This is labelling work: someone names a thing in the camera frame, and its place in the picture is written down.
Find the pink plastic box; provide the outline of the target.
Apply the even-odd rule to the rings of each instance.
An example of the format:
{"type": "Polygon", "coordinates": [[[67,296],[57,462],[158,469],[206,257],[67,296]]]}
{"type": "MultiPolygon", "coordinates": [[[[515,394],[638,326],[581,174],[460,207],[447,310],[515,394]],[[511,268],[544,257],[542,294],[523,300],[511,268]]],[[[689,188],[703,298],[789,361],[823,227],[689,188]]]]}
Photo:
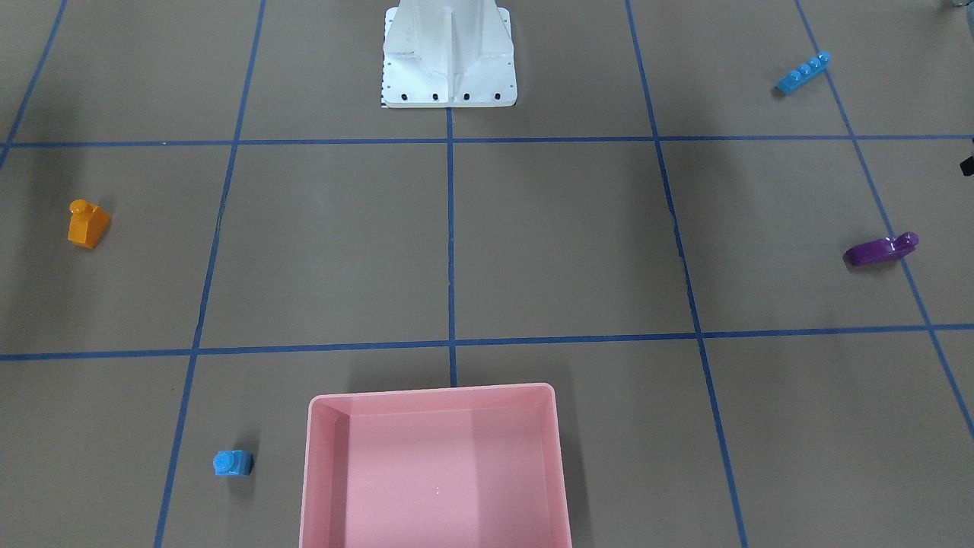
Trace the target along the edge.
{"type": "Polygon", "coordinates": [[[319,395],[300,547],[570,547],[546,383],[319,395]]]}

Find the small blue block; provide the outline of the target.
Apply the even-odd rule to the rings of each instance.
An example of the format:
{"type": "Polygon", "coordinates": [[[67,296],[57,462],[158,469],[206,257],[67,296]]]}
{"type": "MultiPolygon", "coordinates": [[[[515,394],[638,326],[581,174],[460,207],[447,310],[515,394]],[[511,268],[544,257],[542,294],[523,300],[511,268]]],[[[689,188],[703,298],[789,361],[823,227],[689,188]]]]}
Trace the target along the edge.
{"type": "Polygon", "coordinates": [[[249,476],[253,472],[253,454],[244,450],[217,451],[212,467],[216,476],[249,476]]]}

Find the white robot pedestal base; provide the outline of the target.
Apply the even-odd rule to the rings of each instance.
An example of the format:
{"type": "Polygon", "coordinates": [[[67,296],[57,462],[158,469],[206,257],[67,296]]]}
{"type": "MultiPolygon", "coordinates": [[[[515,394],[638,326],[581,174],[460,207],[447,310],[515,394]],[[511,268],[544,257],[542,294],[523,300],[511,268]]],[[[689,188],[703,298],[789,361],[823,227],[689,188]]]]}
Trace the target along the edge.
{"type": "Polygon", "coordinates": [[[392,109],[517,103],[509,10],[494,1],[400,1],[384,18],[380,104],[392,109]]]}

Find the purple flat block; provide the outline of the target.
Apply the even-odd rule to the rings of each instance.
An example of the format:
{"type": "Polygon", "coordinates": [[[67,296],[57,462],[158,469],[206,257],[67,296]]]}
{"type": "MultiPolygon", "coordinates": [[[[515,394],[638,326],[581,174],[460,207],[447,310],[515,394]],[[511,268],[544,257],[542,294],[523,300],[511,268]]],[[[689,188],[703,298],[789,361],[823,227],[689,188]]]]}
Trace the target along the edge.
{"type": "Polygon", "coordinates": [[[918,234],[907,231],[894,238],[881,238],[849,247],[843,256],[853,267],[890,263],[915,252],[920,240],[918,234]]]}

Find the long blue studded block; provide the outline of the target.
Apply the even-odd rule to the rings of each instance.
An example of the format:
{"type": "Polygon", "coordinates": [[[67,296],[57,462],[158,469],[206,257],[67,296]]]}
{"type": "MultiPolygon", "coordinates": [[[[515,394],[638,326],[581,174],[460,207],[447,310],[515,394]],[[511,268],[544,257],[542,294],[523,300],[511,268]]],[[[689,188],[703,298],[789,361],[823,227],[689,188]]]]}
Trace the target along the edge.
{"type": "Polygon", "coordinates": [[[831,62],[831,55],[828,52],[818,52],[814,58],[808,59],[803,65],[791,70],[775,85],[775,89],[783,96],[790,96],[795,91],[800,90],[805,84],[810,83],[820,74],[824,73],[831,62]]]}

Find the orange sloped block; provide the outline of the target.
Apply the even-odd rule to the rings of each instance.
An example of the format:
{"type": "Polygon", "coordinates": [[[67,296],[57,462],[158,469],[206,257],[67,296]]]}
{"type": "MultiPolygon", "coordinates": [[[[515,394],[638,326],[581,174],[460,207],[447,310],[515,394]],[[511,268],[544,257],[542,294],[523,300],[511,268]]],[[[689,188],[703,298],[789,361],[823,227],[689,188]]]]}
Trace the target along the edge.
{"type": "Polygon", "coordinates": [[[67,238],[71,243],[93,250],[107,232],[111,215],[87,200],[73,200],[69,205],[70,221],[67,238]]]}

